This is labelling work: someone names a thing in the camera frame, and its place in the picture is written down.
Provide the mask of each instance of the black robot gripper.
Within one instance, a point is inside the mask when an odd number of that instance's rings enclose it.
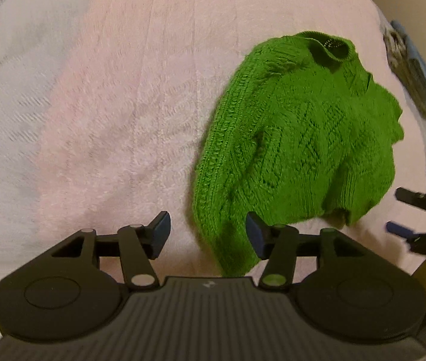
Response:
[[[0,332],[29,342],[78,338],[106,324],[130,292],[159,287],[149,260],[170,234],[163,211],[147,226],[116,234],[83,229],[0,281]],[[99,269],[99,257],[119,257],[124,284]]]
[[[260,259],[269,259],[259,281],[283,290],[318,329],[348,341],[404,338],[420,327],[426,297],[404,271],[341,232],[303,235],[288,225],[268,226],[255,213],[246,220]],[[317,270],[293,284],[297,257],[317,257]]]
[[[264,361],[322,354],[411,361],[405,346],[425,354],[412,339],[425,315],[424,289],[341,232],[303,235],[249,212],[244,230],[268,260],[258,285],[246,277],[166,277],[160,285],[149,260],[159,256],[170,225],[161,212],[147,226],[112,235],[81,230],[1,280],[0,361],[65,354],[80,354],[78,361],[240,361],[262,352]],[[120,257],[124,283],[99,269],[99,257]],[[298,257],[316,257],[317,270],[293,283]]]

